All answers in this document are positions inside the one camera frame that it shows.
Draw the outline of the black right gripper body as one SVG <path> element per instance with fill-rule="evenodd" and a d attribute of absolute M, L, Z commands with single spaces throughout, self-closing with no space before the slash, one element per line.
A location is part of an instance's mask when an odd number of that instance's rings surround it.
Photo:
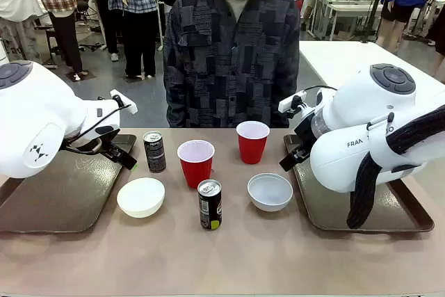
<path fill-rule="evenodd" d="M 298 126 L 294 129 L 299 144 L 294 149 L 294 157 L 296 160 L 305 160 L 309 157 L 311 149 L 316 142 L 316 137 L 312 131 L 312 115 L 303 118 Z"/>

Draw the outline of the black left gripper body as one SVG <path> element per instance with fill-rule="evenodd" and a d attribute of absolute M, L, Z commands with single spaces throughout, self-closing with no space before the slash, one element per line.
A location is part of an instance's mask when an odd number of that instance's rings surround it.
<path fill-rule="evenodd" d="M 108 139 L 101 139 L 99 153 L 114 163 L 120 163 L 122 150 Z"/>

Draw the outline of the black drink can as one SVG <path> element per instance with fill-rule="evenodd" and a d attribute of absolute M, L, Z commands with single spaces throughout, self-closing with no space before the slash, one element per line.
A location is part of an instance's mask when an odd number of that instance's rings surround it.
<path fill-rule="evenodd" d="M 161 132 L 149 131 L 145 133 L 143 143 L 149 171 L 152 173 L 164 171 L 166 169 L 166 160 Z"/>

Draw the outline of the grey white bowl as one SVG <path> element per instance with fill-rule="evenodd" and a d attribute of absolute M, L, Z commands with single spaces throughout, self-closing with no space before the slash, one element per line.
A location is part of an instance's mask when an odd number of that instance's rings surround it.
<path fill-rule="evenodd" d="M 253 205 L 266 212 L 280 211 L 293 197 L 290 182 L 274 173 L 261 173 L 252 177 L 247 185 Z"/>

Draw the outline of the cream white bowl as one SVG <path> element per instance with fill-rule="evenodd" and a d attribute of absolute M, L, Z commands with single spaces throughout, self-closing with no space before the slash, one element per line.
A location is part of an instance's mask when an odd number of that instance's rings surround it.
<path fill-rule="evenodd" d="M 157 179 L 143 177 L 126 183 L 117 194 L 119 208 L 133 218 L 147 218 L 163 204 L 165 186 Z"/>

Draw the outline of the red plastic cup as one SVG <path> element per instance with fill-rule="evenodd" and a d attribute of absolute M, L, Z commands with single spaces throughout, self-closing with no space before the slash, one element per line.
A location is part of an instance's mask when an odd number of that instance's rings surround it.
<path fill-rule="evenodd" d="M 270 129 L 258 121 L 245 121 L 236 127 L 241 160 L 247 164 L 261 161 Z"/>
<path fill-rule="evenodd" d="M 190 188 L 196 189 L 200 182 L 211 175 L 214 146 L 204 140 L 191 140 L 182 143 L 177 149 L 177 156 Z"/>

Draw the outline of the black can with lime mark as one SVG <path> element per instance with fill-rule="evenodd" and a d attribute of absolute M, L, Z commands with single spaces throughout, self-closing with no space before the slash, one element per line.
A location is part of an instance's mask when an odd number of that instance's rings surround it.
<path fill-rule="evenodd" d="M 206 230 L 216 230 L 222 223 L 222 188 L 214 179 L 203 180 L 197 188 L 201 226 Z"/>

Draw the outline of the brown plastic tray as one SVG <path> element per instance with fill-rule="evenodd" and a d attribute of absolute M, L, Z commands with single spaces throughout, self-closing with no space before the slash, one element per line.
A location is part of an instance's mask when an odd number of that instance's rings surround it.
<path fill-rule="evenodd" d="M 101 154 L 60 151 L 38 174 L 0 185 L 0 233 L 79 233 L 91 228 L 122 166 Z"/>
<path fill-rule="evenodd" d="M 346 224 L 350 211 L 350 195 L 336 193 L 322 186 L 315 178 L 309 161 L 291 170 L 304 204 L 307 217 L 320 230 L 362 234 L 423 233 L 433 230 L 433 219 L 405 183 L 397 179 L 381 184 L 375 192 L 373 211 L 365 224 L 356 230 Z"/>

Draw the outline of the large white table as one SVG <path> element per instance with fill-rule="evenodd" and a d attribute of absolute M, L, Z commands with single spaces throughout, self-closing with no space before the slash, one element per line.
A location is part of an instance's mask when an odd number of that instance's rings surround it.
<path fill-rule="evenodd" d="M 300 55 L 325 84 L 339 88 L 359 70 L 388 63 L 406 70 L 416 82 L 416 100 L 445 92 L 445 85 L 374 43 L 301 41 Z"/>

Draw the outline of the person in dark patchwork shirt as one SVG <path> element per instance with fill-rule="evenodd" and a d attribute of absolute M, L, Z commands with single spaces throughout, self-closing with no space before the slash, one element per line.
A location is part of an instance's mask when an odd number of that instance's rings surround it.
<path fill-rule="evenodd" d="M 163 46 L 168 124 L 288 127 L 278 106 L 296 91 L 299 19 L 294 0 L 176 0 Z"/>

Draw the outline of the black stool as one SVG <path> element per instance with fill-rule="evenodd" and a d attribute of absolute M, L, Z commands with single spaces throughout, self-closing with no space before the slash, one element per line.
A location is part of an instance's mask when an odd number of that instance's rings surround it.
<path fill-rule="evenodd" d="M 99 32 L 102 34 L 102 37 L 105 38 L 104 36 L 104 32 L 102 31 L 102 22 L 99 18 L 99 13 L 92 9 L 90 7 L 90 0 L 76 0 L 77 3 L 77 18 L 80 19 L 83 22 L 83 25 L 89 30 L 91 31 L 90 25 L 89 25 L 89 19 L 90 19 L 90 10 L 93 11 L 93 13 L 97 16 L 96 21 L 99 23 Z M 80 44 L 79 45 L 79 49 L 81 51 L 84 51 L 86 48 L 88 48 L 90 51 L 94 52 L 96 50 L 106 50 L 106 44 L 100 43 L 100 42 L 96 42 L 93 45 L 89 45 L 89 44 Z"/>

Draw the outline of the white background desk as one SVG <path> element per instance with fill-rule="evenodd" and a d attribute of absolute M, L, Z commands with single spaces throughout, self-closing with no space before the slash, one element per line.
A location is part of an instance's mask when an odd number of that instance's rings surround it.
<path fill-rule="evenodd" d="M 307 32 L 315 40 L 359 40 L 372 9 L 373 0 L 315 0 Z"/>

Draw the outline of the black vertical pole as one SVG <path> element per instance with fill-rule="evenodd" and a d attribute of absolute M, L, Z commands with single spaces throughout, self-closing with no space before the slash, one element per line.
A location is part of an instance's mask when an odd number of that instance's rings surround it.
<path fill-rule="evenodd" d="M 371 6 L 371 11 L 367 18 L 366 29 L 365 29 L 364 35 L 362 36 L 362 39 L 361 39 L 362 43 L 367 43 L 369 41 L 369 37 L 371 35 L 371 30 L 374 25 L 377 7 L 378 7 L 379 3 L 380 3 L 380 0 L 373 0 L 372 6 Z"/>

